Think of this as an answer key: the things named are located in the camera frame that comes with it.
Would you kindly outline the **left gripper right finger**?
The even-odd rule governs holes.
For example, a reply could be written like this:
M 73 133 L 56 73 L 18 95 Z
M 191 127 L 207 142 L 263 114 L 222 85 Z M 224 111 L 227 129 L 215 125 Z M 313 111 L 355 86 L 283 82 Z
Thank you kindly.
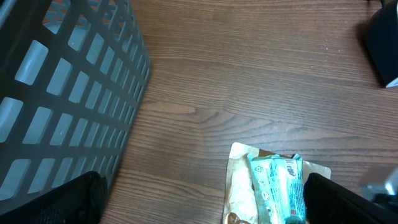
M 378 205 L 314 172 L 304 185 L 303 197 L 311 224 L 397 224 L 392 200 L 383 196 Z

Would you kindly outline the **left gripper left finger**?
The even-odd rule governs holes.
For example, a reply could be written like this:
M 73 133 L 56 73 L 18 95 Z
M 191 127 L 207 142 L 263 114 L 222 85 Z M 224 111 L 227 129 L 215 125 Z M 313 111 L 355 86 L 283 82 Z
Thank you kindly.
M 1 223 L 99 223 L 108 198 L 108 183 L 89 171 L 1 215 Z

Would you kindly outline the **mint green snack bar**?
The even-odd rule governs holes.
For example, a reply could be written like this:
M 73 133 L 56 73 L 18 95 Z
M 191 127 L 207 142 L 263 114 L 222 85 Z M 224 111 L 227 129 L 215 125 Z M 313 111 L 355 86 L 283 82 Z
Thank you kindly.
M 304 224 L 306 209 L 303 199 L 302 158 L 278 154 L 253 157 L 248 166 L 258 211 L 259 223 Z

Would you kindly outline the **brown snack pouch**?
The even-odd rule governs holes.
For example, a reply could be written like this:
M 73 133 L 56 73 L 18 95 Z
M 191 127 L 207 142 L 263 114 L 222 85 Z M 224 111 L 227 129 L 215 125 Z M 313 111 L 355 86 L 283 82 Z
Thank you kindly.
M 223 223 L 259 223 L 251 171 L 247 161 L 249 154 L 253 157 L 264 157 L 276 153 L 238 142 L 232 144 L 226 170 Z M 330 168 L 302 159 L 303 185 L 313 172 L 327 179 L 331 177 Z

